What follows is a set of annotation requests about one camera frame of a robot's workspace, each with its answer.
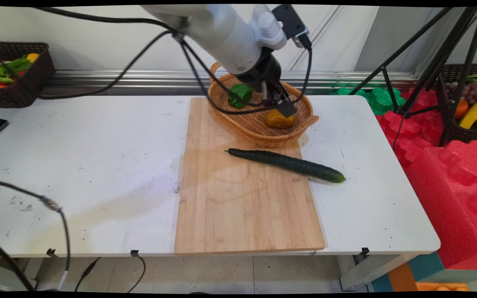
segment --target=orange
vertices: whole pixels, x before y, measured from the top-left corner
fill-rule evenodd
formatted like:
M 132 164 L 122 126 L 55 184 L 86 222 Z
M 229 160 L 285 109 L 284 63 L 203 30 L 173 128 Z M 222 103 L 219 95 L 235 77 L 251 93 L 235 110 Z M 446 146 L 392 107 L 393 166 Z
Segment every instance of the orange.
M 454 117 L 456 119 L 461 119 L 466 113 L 469 111 L 469 103 L 466 102 L 466 100 L 460 100 L 460 103 L 458 103 L 458 108 L 456 109 L 456 114 L 454 114 Z

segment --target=basket handle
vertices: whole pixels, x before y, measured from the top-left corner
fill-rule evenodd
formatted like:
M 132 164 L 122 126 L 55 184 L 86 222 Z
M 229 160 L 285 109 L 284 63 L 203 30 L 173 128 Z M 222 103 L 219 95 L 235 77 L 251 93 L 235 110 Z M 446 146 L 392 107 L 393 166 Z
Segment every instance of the basket handle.
M 214 75 L 214 73 L 216 73 L 216 70 L 220 67 L 220 63 L 218 62 L 215 62 L 213 65 L 211 65 L 211 68 L 209 69 L 210 73 L 212 73 L 212 75 Z M 212 78 L 212 76 L 209 76 L 209 79 L 211 81 L 211 84 L 214 83 L 214 79 Z

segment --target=blue panel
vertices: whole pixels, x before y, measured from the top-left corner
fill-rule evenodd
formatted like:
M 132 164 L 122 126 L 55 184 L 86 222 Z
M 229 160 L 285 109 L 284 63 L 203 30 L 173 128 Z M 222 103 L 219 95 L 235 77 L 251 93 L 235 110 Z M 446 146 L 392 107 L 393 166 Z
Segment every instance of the blue panel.
M 387 273 L 382 275 L 378 279 L 375 279 L 371 283 L 373 284 L 373 290 L 375 290 L 375 292 L 392 292 L 393 291 L 393 287 L 390 281 L 390 276 Z
M 421 281 L 430 275 L 445 270 L 437 251 L 429 255 L 418 255 L 408 262 L 415 281 Z

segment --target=black cable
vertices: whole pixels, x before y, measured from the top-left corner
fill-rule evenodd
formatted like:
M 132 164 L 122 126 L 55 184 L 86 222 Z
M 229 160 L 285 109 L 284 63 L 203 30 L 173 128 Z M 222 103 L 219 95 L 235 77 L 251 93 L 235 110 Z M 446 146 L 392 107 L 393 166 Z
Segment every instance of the black cable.
M 401 124 L 399 124 L 399 131 L 397 132 L 397 135 L 395 136 L 395 141 L 393 141 L 393 152 L 395 152 L 395 143 L 397 142 L 397 138 L 399 137 L 399 134 L 401 133 L 401 127 L 402 127 L 402 123 L 404 119 L 405 119 L 405 115 L 402 116 Z
M 101 89 L 98 89 L 98 90 L 95 90 L 95 91 L 89 91 L 89 92 L 84 92 L 84 93 L 73 93 L 73 94 L 65 94 L 65 95 L 59 95 L 59 96 L 50 96 L 50 95 L 44 95 L 44 94 L 38 94 L 36 92 L 34 92 L 32 90 L 32 88 L 30 88 L 29 86 L 26 86 L 23 81 L 21 81 L 20 79 L 18 80 L 18 83 L 21 84 L 21 86 L 23 86 L 23 88 L 25 89 L 25 91 L 35 95 L 36 97 L 38 98 L 41 98 L 41 99 L 65 99 L 65 98 L 74 98 L 74 97 L 79 97 L 79 96 L 90 96 L 90 95 L 93 95 L 93 94 L 97 94 L 97 93 L 101 93 L 101 92 L 104 92 L 110 88 L 112 88 L 122 77 L 123 75 L 125 75 L 125 73 L 132 67 L 132 65 L 137 62 L 137 60 L 157 41 L 159 40 L 161 37 L 167 35 L 167 34 L 171 34 L 172 32 L 170 30 L 167 30 L 167 31 L 164 31 L 164 32 L 161 32 L 158 36 L 156 36 L 153 40 L 151 40 L 139 53 L 138 55 L 132 59 L 132 61 L 125 67 L 125 69 L 123 70 L 123 72 L 121 72 L 121 74 L 119 76 L 117 76 L 113 81 L 111 81 L 106 87 L 103 87 Z M 8 66 L 6 66 L 5 63 L 2 62 L 2 60 L 0 59 L 0 63 L 1 65 L 3 66 L 3 68 L 5 68 L 5 70 L 12 74 L 12 76 L 16 76 L 16 73 L 9 69 Z
M 195 53 L 195 51 L 193 51 L 193 48 L 191 48 L 191 46 L 184 40 L 184 39 L 181 39 L 181 44 L 182 45 L 185 45 L 187 47 L 187 49 L 189 50 L 189 52 L 191 52 L 191 54 L 195 57 L 195 59 L 201 64 L 201 66 L 205 69 L 205 71 L 207 72 L 207 74 L 209 74 L 209 76 L 214 79 L 216 81 L 216 83 L 222 88 L 224 89 L 228 95 L 230 96 L 234 96 L 235 98 L 238 98 L 238 100 L 240 102 L 242 102 L 243 104 L 247 105 L 247 106 L 250 106 L 250 107 L 260 107 L 262 106 L 263 104 L 266 103 L 265 100 L 261 100 L 261 102 L 259 103 L 248 103 L 248 102 L 243 102 L 242 99 L 233 91 L 229 90 L 227 87 L 225 87 L 221 81 L 219 81 L 215 76 L 214 74 L 207 68 L 207 66 L 205 65 L 205 63 L 200 59 L 200 57 Z
M 94 22 L 103 22 L 103 23 L 116 23 L 116 24 L 125 24 L 125 23 L 143 23 L 143 24 L 152 24 L 161 26 L 169 31 L 176 32 L 176 29 L 171 26 L 158 21 L 157 19 L 145 19 L 142 17 L 99 17 L 96 15 L 89 15 L 71 11 L 65 11 L 54 7 L 34 7 L 38 10 L 50 12 L 58 15 L 63 15 L 65 17 L 73 17 L 75 19 L 85 19 L 87 21 Z
M 15 275 L 19 278 L 19 281 L 25 286 L 27 291 L 34 291 L 34 287 L 32 287 L 31 283 L 29 283 L 29 280 L 25 276 L 23 272 L 19 269 L 17 264 L 14 262 L 14 260 L 6 254 L 6 252 L 0 247 L 0 257 L 3 258 L 9 265 L 11 270 L 15 273 Z
M 78 291 L 78 287 L 80 286 L 80 283 L 82 283 L 82 280 L 91 272 L 93 267 L 95 267 L 95 264 L 97 264 L 97 261 L 100 260 L 101 257 L 98 257 L 96 260 L 94 260 L 89 266 L 87 266 L 86 270 L 82 273 L 82 276 L 80 277 L 80 280 L 76 284 L 75 292 Z
M 21 187 L 17 187 L 15 185 L 12 185 L 10 183 L 6 183 L 6 182 L 3 182 L 3 181 L 0 181 L 0 186 L 4 186 L 4 187 L 7 187 L 7 188 L 10 188 L 10 189 L 14 189 L 16 191 L 19 191 L 19 192 L 22 192 L 23 194 L 27 194 L 29 196 L 33 196 L 35 198 L 38 198 L 40 199 L 44 204 L 47 205 L 48 208 L 50 208 L 51 210 L 53 211 L 56 211 L 58 213 L 60 213 L 60 216 L 62 217 L 62 222 L 64 223 L 64 231 L 65 231 L 65 234 L 66 234 L 66 245 L 67 245 L 67 260 L 66 260 L 66 269 L 65 271 L 69 271 L 70 269 L 70 261 L 71 261 L 71 250 L 70 250 L 70 233 L 69 233 L 69 229 L 67 228 L 67 221 L 66 221 L 66 217 L 64 215 L 64 212 L 62 212 L 62 208 L 58 207 L 58 205 L 51 199 L 49 198 L 46 198 L 45 196 L 42 196 L 42 195 L 39 195 L 39 194 L 35 194 L 34 192 L 32 191 L 28 191 L 26 189 L 23 189 Z
M 224 110 L 220 107 L 218 107 L 213 100 L 211 100 L 209 94 L 207 93 L 207 90 L 205 89 L 204 87 L 204 84 L 202 83 L 198 73 L 196 72 L 196 69 L 193 65 L 193 62 L 191 61 L 191 58 L 189 57 L 189 54 L 187 53 L 186 51 L 186 46 L 184 45 L 185 42 L 182 42 L 180 43 L 180 46 L 183 50 L 183 53 L 185 55 L 185 57 L 187 58 L 187 62 L 189 63 L 189 65 L 191 66 L 191 69 L 193 70 L 193 73 L 195 74 L 195 77 L 196 77 L 196 80 L 198 81 L 198 84 L 200 85 L 200 87 L 202 88 L 202 90 L 204 91 L 204 94 L 205 96 L 207 97 L 207 100 L 209 100 L 209 102 L 212 104 L 212 106 L 214 108 L 216 108 L 218 111 L 222 112 L 222 113 L 226 113 L 226 114 L 231 114 L 231 115 L 244 115 L 244 114 L 250 114 L 250 113 L 257 113 L 257 112 L 261 112 L 261 111 L 267 111 L 267 110 L 271 110 L 273 109 L 274 107 L 265 107 L 265 108 L 260 108 L 260 109 L 254 109 L 254 110 L 249 110 L 249 111 L 230 111 L 230 110 Z M 303 98 L 303 95 L 305 93 L 305 90 L 306 90 L 306 86 L 307 86 L 307 83 L 308 83 L 308 77 L 310 76 L 310 70 L 312 68 L 312 48 L 311 47 L 307 47 L 307 50 L 308 50 L 308 66 L 307 66 L 307 72 L 306 72 L 306 75 L 305 75 L 305 82 L 303 83 L 303 88 L 301 89 L 301 94 L 297 97 L 296 100 L 293 100 L 293 101 L 290 101 L 290 102 L 285 102 L 285 103 L 281 103 L 281 104 L 278 104 L 277 107 L 283 107 L 283 106 L 289 106 L 290 104 L 294 104 L 294 103 L 297 103 L 301 100 L 301 98 Z
M 142 259 L 142 257 L 138 256 L 138 258 L 141 260 L 142 262 L 142 275 L 140 277 L 140 279 L 137 281 L 137 283 L 130 289 L 130 291 L 128 291 L 127 293 L 130 293 L 132 290 L 134 290 L 134 288 L 139 284 L 139 282 L 141 281 L 142 279 L 142 276 L 145 274 L 145 271 L 146 271 L 146 264 L 145 264 L 145 261 Z
M 70 232 L 67 228 L 67 221 L 66 221 L 66 217 L 64 215 L 64 212 L 62 212 L 62 208 L 60 208 L 57 212 L 60 213 L 60 216 L 62 217 L 62 222 L 64 223 L 64 231 L 66 233 L 66 247 L 67 247 L 66 271 L 69 271 L 70 270 L 70 260 L 71 260 Z

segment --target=wicker basket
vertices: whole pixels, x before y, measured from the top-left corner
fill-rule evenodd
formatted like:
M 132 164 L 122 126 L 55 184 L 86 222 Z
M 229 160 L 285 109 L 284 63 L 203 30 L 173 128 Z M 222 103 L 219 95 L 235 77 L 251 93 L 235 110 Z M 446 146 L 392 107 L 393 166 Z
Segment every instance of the wicker basket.
M 211 72 L 214 72 L 220 67 L 220 63 L 214 63 L 211 66 Z M 230 89 L 233 85 L 241 83 L 232 74 L 225 74 L 218 79 L 225 87 Z M 291 100 L 295 100 L 301 93 L 299 90 L 288 85 L 287 83 L 282 82 L 282 85 L 288 91 Z M 209 96 L 214 101 L 214 103 L 226 110 L 236 110 L 231 105 L 229 105 L 227 99 L 227 92 L 222 89 L 213 79 L 211 79 L 211 86 L 209 88 Z M 262 95 L 260 93 L 253 93 L 251 102 L 260 102 Z M 260 147 L 281 147 L 286 143 L 296 141 L 301 137 L 303 132 L 313 125 L 320 119 L 318 116 L 313 115 L 312 104 L 306 96 L 295 104 L 297 108 L 297 113 L 295 114 L 296 120 L 294 125 L 290 128 L 280 129 L 280 128 L 271 128 L 265 123 L 266 114 L 269 111 L 262 111 L 258 113 L 244 114 L 244 115 L 230 115 L 218 111 L 212 105 L 216 115 L 221 117 L 231 128 L 238 132 L 241 136 L 246 138 L 248 141 L 260 146 Z M 259 107 L 250 107 L 245 106 L 242 110 L 253 110 L 258 109 Z
M 445 104 L 450 100 L 445 92 L 445 83 L 452 83 L 454 81 L 459 81 L 461 74 L 463 72 L 463 64 L 448 64 L 443 66 L 443 69 L 437 76 L 437 102 L 439 105 Z M 477 74 L 477 64 L 472 64 L 469 75 Z M 443 119 L 448 119 L 448 113 L 450 109 L 442 109 L 441 117 Z M 452 120 L 450 126 L 449 134 L 447 136 L 448 141 L 459 140 L 464 143 L 469 143 L 472 140 L 477 140 L 477 123 L 474 123 L 470 130 L 467 130 L 458 125 L 455 119 Z
M 47 85 L 55 67 L 49 55 L 49 46 L 43 42 L 0 42 L 0 59 L 15 60 L 29 53 L 39 53 L 40 56 L 25 72 L 18 83 L 6 88 L 0 88 L 0 108 L 24 108 L 30 106 L 36 96 L 27 92 L 22 84 L 40 93 Z

